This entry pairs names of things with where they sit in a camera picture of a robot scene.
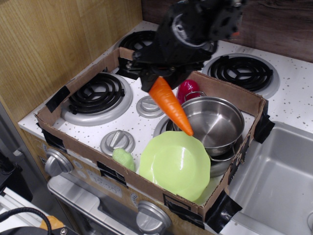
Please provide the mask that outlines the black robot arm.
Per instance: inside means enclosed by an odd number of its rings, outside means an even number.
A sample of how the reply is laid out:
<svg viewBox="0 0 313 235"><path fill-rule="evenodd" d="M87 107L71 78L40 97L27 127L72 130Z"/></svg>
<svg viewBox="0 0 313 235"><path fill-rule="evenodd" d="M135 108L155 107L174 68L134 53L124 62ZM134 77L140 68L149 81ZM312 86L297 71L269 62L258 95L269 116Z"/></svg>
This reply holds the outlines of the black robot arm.
<svg viewBox="0 0 313 235"><path fill-rule="evenodd" d="M238 31L244 0L184 0L173 4L159 24L153 42L136 50L125 71L141 79L148 92L162 76L174 89L203 68L219 40Z"/></svg>

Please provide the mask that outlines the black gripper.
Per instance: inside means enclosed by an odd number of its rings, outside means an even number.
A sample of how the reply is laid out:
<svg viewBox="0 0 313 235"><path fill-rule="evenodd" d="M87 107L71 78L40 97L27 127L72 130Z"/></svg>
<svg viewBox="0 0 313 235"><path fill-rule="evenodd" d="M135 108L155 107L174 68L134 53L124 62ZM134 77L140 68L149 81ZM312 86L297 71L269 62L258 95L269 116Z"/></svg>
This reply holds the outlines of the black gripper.
<svg viewBox="0 0 313 235"><path fill-rule="evenodd" d="M185 81L192 71L199 71L217 50L217 41L205 38L203 21L186 13L168 14L159 25L148 46L133 52L133 60L126 63L128 71L139 74L144 92L154 85L160 75L173 90Z"/></svg>

